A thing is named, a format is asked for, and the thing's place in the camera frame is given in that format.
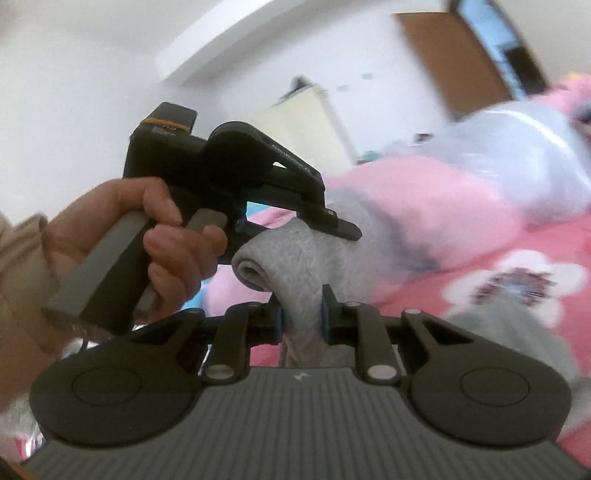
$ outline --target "sleeve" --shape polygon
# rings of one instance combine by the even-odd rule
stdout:
[[[46,224],[35,215],[12,226],[0,213],[0,412],[26,394],[73,340],[41,311],[59,287],[43,253]]]

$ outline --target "flower center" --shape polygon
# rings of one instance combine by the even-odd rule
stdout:
[[[527,268],[499,272],[476,289],[472,301],[481,304],[502,290],[515,296],[523,305],[531,307],[550,296],[549,287],[555,284],[549,277],[550,273],[533,272]]]

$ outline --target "ceiling beam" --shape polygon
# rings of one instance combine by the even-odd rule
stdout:
[[[223,0],[158,53],[158,75],[161,80],[184,83],[248,35],[312,1]]]

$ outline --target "ribbed gray surface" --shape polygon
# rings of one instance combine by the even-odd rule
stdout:
[[[38,480],[580,480],[551,443],[471,449],[434,434],[393,388],[349,369],[254,368],[208,389],[159,438],[113,451],[51,442],[27,462]]]

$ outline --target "brown door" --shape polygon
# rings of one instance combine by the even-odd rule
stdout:
[[[495,63],[460,15],[393,15],[437,82],[456,117],[512,100]]]

